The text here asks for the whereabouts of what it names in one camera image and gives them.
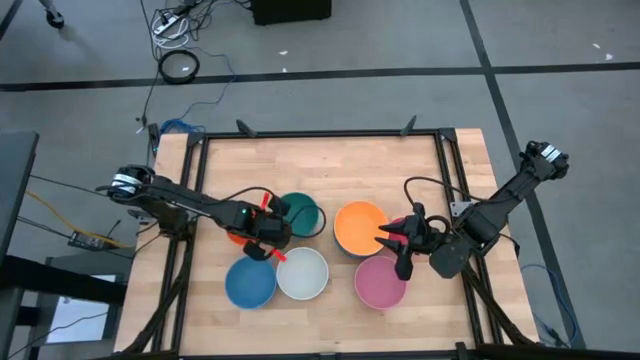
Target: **floor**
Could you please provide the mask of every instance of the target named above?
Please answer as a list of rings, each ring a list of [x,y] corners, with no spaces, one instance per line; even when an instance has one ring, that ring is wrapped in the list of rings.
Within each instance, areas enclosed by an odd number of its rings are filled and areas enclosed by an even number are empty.
[[[40,133],[35,174],[95,187],[119,166],[145,160],[146,139],[136,135],[134,119],[155,62],[137,1],[56,6],[67,24],[62,31],[46,24],[37,1],[24,0],[0,40],[0,129]],[[151,14],[165,5],[145,6]],[[633,180],[640,175],[639,16],[633,0],[334,0],[329,20],[259,27],[240,6],[219,6],[195,44],[228,55],[241,81],[220,105],[197,106],[185,120],[209,131],[233,131],[235,119],[256,130],[369,129],[400,128],[417,115],[417,127],[482,128],[500,184],[514,174],[512,156],[528,140],[557,145],[571,156],[569,175],[540,186],[537,199],[510,217],[521,264],[543,264],[539,239],[551,239],[586,346],[640,351],[640,190]],[[474,24],[478,31],[470,32]],[[479,58],[483,49],[487,57]],[[228,74],[220,58],[196,52],[200,75]],[[351,71],[367,69],[382,70]],[[310,79],[309,71],[324,73]],[[216,99],[224,85],[209,79],[156,87],[149,120],[161,123],[193,102]],[[93,83],[103,80],[124,81]],[[42,83],[52,90],[11,91]],[[106,232],[122,219],[113,237],[133,244],[137,225],[121,206],[36,179],[29,187],[88,230]],[[21,215],[64,230],[29,199]],[[18,224],[9,252],[44,262],[82,251]],[[566,339],[547,274],[527,269],[524,277],[533,311]],[[19,329],[14,348],[26,337]]]

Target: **white bowl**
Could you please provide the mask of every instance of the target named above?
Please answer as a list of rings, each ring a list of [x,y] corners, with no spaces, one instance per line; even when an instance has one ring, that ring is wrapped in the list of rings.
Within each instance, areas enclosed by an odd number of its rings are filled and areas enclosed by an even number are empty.
[[[309,300],[318,296],[329,281],[329,266],[322,255],[312,248],[299,247],[285,254],[276,270],[278,286],[295,300]]]

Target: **white cable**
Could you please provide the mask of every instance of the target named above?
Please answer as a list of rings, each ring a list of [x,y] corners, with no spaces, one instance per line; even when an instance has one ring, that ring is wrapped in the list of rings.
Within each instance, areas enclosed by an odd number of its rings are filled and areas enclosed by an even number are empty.
[[[156,28],[156,24],[158,23],[158,21],[160,21],[160,17],[158,17],[157,19],[155,19],[151,25],[152,29]],[[174,50],[174,49],[178,49],[181,48],[183,46],[185,46],[188,42],[189,42],[189,35],[186,34],[187,30],[189,29],[189,20],[187,20],[186,18],[183,18],[182,20],[180,20],[180,25],[178,25],[178,31],[176,31],[175,33],[169,35],[169,36],[163,36],[161,38],[156,37],[155,32],[151,32],[152,34],[152,39],[153,39],[153,43],[156,44],[157,46],[166,49],[166,50]],[[173,42],[176,41],[180,38],[184,38],[182,44],[180,45],[174,45],[174,46],[169,46],[169,45],[165,45],[169,42]]]

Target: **green bowl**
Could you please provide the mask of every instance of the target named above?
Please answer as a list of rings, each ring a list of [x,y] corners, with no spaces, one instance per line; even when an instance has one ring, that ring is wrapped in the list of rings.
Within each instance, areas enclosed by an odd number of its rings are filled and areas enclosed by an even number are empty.
[[[303,193],[289,193],[284,195],[282,200],[291,205],[285,220],[291,222],[296,213],[302,211],[291,224],[294,235],[311,235],[316,228],[319,217],[316,202],[309,195]]]

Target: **power strip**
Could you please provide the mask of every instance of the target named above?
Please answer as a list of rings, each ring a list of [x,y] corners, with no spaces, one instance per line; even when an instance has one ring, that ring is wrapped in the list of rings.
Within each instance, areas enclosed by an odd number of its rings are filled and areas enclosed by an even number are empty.
[[[166,25],[160,25],[157,29],[153,30],[153,33],[156,35],[162,35],[163,32],[167,31],[170,27],[172,27],[175,23],[177,23],[180,19],[182,19],[183,15],[172,15],[171,18],[167,21]]]

